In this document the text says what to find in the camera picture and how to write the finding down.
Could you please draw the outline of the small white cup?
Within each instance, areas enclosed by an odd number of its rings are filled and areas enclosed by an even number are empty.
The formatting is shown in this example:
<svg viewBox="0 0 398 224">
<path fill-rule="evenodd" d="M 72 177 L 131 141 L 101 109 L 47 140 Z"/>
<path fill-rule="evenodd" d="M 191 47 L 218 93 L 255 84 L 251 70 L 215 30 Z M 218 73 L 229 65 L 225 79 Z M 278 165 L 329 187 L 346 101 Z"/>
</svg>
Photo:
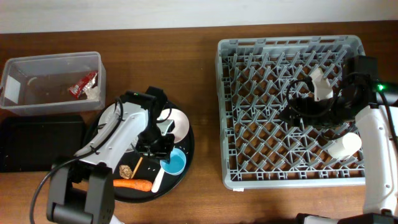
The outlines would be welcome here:
<svg viewBox="0 0 398 224">
<path fill-rule="evenodd" d="M 338 160 L 346 160 L 361 149 L 362 140 L 355 133 L 347 133 L 338 138 L 328 149 L 329 155 Z"/>
</svg>

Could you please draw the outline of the white tissue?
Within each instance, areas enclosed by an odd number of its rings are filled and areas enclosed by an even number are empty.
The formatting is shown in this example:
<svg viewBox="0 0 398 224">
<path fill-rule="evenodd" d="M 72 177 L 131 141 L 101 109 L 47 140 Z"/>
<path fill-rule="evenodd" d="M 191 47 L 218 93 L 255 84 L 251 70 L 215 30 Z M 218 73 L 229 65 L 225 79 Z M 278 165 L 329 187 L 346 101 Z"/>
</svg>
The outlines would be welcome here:
<svg viewBox="0 0 398 224">
<path fill-rule="evenodd" d="M 98 86 L 87 88 L 84 92 L 88 100 L 98 100 L 100 98 L 100 89 Z"/>
</svg>

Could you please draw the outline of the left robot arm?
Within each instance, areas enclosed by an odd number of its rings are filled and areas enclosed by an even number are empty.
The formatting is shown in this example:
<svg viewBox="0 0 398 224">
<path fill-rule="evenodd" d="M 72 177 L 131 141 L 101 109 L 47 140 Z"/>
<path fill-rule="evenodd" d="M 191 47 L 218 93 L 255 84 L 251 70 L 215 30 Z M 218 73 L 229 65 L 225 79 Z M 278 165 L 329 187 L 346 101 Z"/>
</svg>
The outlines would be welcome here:
<svg viewBox="0 0 398 224">
<path fill-rule="evenodd" d="M 71 158 L 59 159 L 41 180 L 30 203 L 34 223 L 37 197 L 50 183 L 47 218 L 55 223 L 115 222 L 112 174 L 126 149 L 136 140 L 138 154 L 156 162 L 169 161 L 174 148 L 171 126 L 160 114 L 167 105 L 163 90 L 150 86 L 145 93 L 127 91 L 116 98 L 114 112 L 101 131 Z"/>
</svg>

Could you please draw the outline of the red snack wrapper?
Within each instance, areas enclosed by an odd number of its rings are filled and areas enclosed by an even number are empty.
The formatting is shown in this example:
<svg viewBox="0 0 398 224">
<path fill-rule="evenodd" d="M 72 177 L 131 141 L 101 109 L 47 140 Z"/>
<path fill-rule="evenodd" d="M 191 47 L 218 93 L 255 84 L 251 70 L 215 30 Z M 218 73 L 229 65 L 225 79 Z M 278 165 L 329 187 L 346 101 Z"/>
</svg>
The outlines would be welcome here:
<svg viewBox="0 0 398 224">
<path fill-rule="evenodd" d="M 76 99 L 79 99 L 80 96 L 86 93 L 87 90 L 95 87 L 96 79 L 98 76 L 98 72 L 90 72 L 81 78 L 76 84 L 72 85 L 68 91 L 69 93 Z"/>
</svg>

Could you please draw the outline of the blue cup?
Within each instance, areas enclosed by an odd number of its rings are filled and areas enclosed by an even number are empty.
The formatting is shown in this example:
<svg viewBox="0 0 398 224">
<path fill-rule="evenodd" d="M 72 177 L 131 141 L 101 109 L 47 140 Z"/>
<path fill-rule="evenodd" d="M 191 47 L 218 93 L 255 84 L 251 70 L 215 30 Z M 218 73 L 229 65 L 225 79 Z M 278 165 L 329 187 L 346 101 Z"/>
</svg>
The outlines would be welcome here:
<svg viewBox="0 0 398 224">
<path fill-rule="evenodd" d="M 180 175 L 186 166 L 187 158 L 184 152 L 179 148 L 174 148 L 170 153 L 169 160 L 161 160 L 160 166 L 170 175 Z"/>
</svg>

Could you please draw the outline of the pink bowl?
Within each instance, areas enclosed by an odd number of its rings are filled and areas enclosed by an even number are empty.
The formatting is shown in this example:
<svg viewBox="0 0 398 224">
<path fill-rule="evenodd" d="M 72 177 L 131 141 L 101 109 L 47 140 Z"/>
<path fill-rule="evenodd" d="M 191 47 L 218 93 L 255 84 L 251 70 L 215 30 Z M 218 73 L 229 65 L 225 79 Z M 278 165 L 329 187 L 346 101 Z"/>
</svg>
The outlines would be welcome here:
<svg viewBox="0 0 398 224">
<path fill-rule="evenodd" d="M 175 122 L 174 130 L 168 133 L 174 135 L 174 143 L 180 142 L 188 134 L 190 129 L 189 120 L 182 111 L 175 108 L 163 110 L 157 120 L 162 121 L 164 119 L 172 119 Z"/>
</svg>

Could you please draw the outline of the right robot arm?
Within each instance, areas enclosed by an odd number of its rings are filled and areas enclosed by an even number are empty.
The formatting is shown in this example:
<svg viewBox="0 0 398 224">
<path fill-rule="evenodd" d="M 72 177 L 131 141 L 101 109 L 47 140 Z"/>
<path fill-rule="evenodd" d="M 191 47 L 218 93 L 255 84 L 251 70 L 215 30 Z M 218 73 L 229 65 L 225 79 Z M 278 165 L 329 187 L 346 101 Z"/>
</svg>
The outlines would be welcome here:
<svg viewBox="0 0 398 224">
<path fill-rule="evenodd" d="M 345 160 L 361 149 L 365 165 L 365 203 L 360 215 L 332 219 L 299 213 L 297 223 L 397 223 L 397 85 L 379 78 L 377 60 L 357 55 L 345 61 L 337 90 L 318 69 L 303 78 L 312 97 L 291 98 L 279 118 L 334 128 L 352 122 L 359 133 L 331 138 L 331 157 Z"/>
</svg>

